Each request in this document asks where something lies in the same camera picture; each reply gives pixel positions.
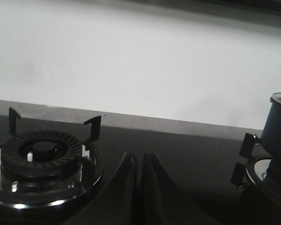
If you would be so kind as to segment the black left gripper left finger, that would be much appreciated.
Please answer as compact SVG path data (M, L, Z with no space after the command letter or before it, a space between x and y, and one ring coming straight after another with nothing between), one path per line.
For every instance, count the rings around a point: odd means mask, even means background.
M133 217L133 195L136 159L125 153L117 171L106 186L66 225L130 225Z

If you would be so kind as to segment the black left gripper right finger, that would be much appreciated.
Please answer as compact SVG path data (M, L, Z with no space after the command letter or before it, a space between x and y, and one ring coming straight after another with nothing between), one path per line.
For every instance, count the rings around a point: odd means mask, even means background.
M141 185L147 225L219 224L179 190L154 153L144 155Z

